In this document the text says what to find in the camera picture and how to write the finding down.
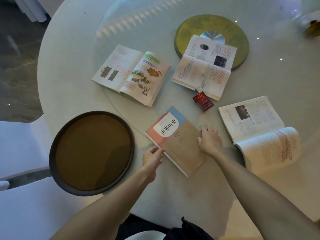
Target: white table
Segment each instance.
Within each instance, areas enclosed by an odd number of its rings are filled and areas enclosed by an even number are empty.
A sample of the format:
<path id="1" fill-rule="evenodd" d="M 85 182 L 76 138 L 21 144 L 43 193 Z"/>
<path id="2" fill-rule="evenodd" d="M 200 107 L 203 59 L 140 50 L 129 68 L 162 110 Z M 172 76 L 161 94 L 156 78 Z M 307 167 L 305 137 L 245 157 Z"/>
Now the white table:
<path id="1" fill-rule="evenodd" d="M 115 1 L 66 0 L 47 28 L 39 54 L 38 88 L 53 135 L 87 111 L 122 116 L 136 139 L 136 156 L 127 178 L 141 167 L 142 154 L 152 145 L 142 132 L 174 105 L 195 125 L 217 128 L 224 146 L 241 162 L 217 108 L 267 95 L 285 125 L 299 132 L 304 154 L 299 162 L 261 177 L 312 220 L 320 218 L 320 161 L 316 158 L 320 153 L 320 41 L 304 38 L 291 20 L 290 13 L 301 0 Z M 150 16 L 140 23 L 135 16 L 146 12 Z M 176 29 L 188 17 L 206 13 L 237 20 L 248 36 L 250 51 L 244 64 L 232 72 L 220 101 L 213 101 L 214 108 L 202 113 L 191 100 L 195 92 L 170 78 L 179 63 L 173 45 Z M 124 20 L 130 29 L 118 26 Z M 155 52 L 172 65 L 151 109 L 91 81 L 118 43 Z M 188 179 L 165 160 L 131 212 L 166 227 L 180 226 L 184 216 L 213 237 L 259 236 L 213 161 L 203 163 Z"/>

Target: right hand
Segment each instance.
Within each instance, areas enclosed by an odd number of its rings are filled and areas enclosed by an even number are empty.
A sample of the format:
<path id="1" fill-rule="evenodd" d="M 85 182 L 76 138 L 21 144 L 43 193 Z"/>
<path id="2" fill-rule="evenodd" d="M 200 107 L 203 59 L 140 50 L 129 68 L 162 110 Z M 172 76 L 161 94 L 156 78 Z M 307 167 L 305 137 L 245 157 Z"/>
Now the right hand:
<path id="1" fill-rule="evenodd" d="M 202 127 L 198 143 L 200 149 L 211 157 L 215 157 L 217 153 L 223 151 L 221 137 L 218 135 L 218 131 L 212 129 L 212 127 Z"/>

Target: left hand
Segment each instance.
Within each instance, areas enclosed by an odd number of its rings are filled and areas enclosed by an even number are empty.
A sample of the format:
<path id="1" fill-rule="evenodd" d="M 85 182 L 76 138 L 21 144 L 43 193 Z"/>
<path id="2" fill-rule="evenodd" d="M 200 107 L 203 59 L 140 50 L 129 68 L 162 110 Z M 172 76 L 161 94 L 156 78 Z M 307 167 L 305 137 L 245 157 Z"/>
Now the left hand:
<path id="1" fill-rule="evenodd" d="M 156 178 L 156 169 L 162 163 L 164 152 L 164 148 L 153 146 L 143 154 L 142 169 L 147 173 L 149 183 Z"/>

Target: floor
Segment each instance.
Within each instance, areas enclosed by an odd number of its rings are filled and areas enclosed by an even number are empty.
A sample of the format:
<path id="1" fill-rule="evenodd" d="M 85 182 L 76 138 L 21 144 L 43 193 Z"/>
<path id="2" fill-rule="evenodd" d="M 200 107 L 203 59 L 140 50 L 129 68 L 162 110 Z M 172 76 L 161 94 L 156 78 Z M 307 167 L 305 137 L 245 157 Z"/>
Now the floor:
<path id="1" fill-rule="evenodd" d="M 18 6 L 0 0 L 0 121 L 32 122 L 42 114 L 37 64 L 49 19 L 33 23 Z M 10 179 L 10 188 L 50 176 L 49 170 Z"/>

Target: closed textbook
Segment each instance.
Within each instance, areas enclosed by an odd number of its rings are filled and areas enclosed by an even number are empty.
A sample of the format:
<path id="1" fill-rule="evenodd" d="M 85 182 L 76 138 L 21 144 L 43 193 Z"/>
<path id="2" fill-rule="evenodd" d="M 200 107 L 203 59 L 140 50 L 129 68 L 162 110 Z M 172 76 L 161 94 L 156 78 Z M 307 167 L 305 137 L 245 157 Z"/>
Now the closed textbook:
<path id="1" fill-rule="evenodd" d="M 146 130 L 146 135 L 165 148 L 165 155 L 187 177 L 206 157 L 198 145 L 201 132 L 173 106 Z"/>

